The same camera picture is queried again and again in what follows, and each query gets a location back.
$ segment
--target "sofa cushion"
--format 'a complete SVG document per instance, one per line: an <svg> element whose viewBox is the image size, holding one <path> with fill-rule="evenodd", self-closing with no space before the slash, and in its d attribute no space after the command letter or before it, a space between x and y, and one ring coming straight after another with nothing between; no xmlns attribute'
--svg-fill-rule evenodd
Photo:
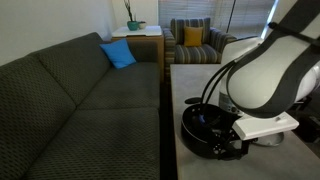
<svg viewBox="0 0 320 180"><path fill-rule="evenodd" d="M122 69L110 69L79 109L159 107L159 67L140 62Z"/></svg>
<svg viewBox="0 0 320 180"><path fill-rule="evenodd" d="M175 46L176 64L216 64L220 61L221 54L208 44L199 47Z"/></svg>
<svg viewBox="0 0 320 180"><path fill-rule="evenodd" d="M77 110L26 179L159 179L155 108Z"/></svg>
<svg viewBox="0 0 320 180"><path fill-rule="evenodd" d="M184 28L184 46L201 46L202 27L185 27Z"/></svg>
<svg viewBox="0 0 320 180"><path fill-rule="evenodd" d="M155 41L128 41L129 49L137 62L158 63L158 44Z"/></svg>
<svg viewBox="0 0 320 180"><path fill-rule="evenodd" d="M117 69L136 63L125 38L109 44L100 44L100 47Z"/></svg>
<svg viewBox="0 0 320 180"><path fill-rule="evenodd" d="M32 53L78 105L110 64L96 33Z"/></svg>
<svg viewBox="0 0 320 180"><path fill-rule="evenodd" d="M188 27L203 27L202 43L209 43L210 38L210 18L199 19L172 19L171 31L176 39L177 44L184 43L184 28Z"/></svg>
<svg viewBox="0 0 320 180"><path fill-rule="evenodd" d="M39 61L0 67L0 179L19 179L75 110Z"/></svg>

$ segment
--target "white table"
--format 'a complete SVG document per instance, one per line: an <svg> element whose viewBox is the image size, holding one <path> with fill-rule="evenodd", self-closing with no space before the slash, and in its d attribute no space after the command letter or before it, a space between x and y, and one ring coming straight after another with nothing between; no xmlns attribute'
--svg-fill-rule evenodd
<svg viewBox="0 0 320 180"><path fill-rule="evenodd" d="M173 119L175 129L178 179L183 180L285 180L320 179L319 158L291 131L277 147L250 145L240 160L204 159L184 146L180 123L184 101L201 96L202 90L220 65L171 65ZM218 102L218 90L210 103Z"/></svg>
<svg viewBox="0 0 320 180"><path fill-rule="evenodd" d="M160 26L146 26L145 29L130 31L128 27L120 27L112 33L112 37L127 36L161 36L162 30Z"/></svg>

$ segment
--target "floor lamp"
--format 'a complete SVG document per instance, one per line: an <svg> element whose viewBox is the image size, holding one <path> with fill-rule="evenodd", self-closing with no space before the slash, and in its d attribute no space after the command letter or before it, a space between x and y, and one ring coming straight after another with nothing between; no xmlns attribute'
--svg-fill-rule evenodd
<svg viewBox="0 0 320 180"><path fill-rule="evenodd" d="M235 6L236 2L237 2L237 0L233 1L232 10L231 10L231 14L230 14L230 19L229 19L229 23L228 23L228 27L227 27L227 33L229 32L229 27L230 27L232 15L233 15L233 10L234 10L234 6Z"/></svg>

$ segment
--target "armchair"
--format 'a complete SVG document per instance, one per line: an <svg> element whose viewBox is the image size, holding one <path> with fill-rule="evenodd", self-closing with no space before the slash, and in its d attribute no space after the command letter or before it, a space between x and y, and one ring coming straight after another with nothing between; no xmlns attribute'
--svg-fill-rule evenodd
<svg viewBox="0 0 320 180"><path fill-rule="evenodd" d="M184 46L184 28L202 27L201 46ZM226 44L236 38L210 27L210 18L172 19L171 28L163 28L165 82L170 83L171 64L219 64Z"/></svg>

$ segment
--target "sofa armrest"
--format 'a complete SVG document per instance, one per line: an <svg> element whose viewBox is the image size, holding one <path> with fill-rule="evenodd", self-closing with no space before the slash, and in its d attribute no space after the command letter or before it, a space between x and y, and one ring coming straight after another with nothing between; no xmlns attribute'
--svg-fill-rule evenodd
<svg viewBox="0 0 320 180"><path fill-rule="evenodd" d="M158 45L153 41L128 41L129 49L137 62L158 63Z"/></svg>
<svg viewBox="0 0 320 180"><path fill-rule="evenodd" d="M165 82L170 82L170 65L174 64L176 40L169 28L163 28L164 35L164 77Z"/></svg>
<svg viewBox="0 0 320 180"><path fill-rule="evenodd" d="M222 54L224 47L233 41L236 41L237 38L221 32L220 30L216 29L216 28L210 28L210 41L209 44L218 52L220 52Z"/></svg>

